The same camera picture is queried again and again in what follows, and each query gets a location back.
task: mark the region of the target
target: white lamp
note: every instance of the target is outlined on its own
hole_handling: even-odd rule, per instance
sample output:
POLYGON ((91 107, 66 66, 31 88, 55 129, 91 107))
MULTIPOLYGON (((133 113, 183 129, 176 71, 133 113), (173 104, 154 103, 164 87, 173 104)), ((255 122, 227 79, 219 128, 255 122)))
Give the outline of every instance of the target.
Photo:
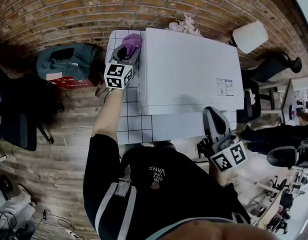
POLYGON ((269 39, 269 35, 260 21, 241 26, 233 31, 231 45, 248 54, 269 39))

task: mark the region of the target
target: brick wall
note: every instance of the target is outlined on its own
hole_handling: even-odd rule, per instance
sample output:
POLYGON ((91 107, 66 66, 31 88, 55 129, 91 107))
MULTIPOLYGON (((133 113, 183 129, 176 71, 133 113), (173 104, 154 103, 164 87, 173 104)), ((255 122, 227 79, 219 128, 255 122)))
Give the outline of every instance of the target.
POLYGON ((258 65, 269 51, 283 50, 292 59, 301 57, 303 70, 298 75, 286 70, 276 79, 308 76, 307 27, 291 1, 0 0, 0 65, 16 77, 34 69, 37 53, 47 47, 87 42, 105 50, 112 30, 165 28, 186 13, 204 37, 224 43, 233 29, 261 21, 269 40, 249 54, 239 52, 241 68, 258 65))

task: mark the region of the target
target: white box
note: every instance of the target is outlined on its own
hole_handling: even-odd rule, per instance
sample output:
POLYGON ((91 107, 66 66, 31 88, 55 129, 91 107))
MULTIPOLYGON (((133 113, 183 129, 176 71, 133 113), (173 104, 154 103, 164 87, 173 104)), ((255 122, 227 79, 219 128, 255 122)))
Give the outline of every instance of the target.
POLYGON ((204 37, 147 28, 139 56, 142 115, 244 108, 237 49, 204 37))
POLYGON ((133 66, 106 63, 104 72, 105 84, 108 88, 125 89, 133 78, 133 66))

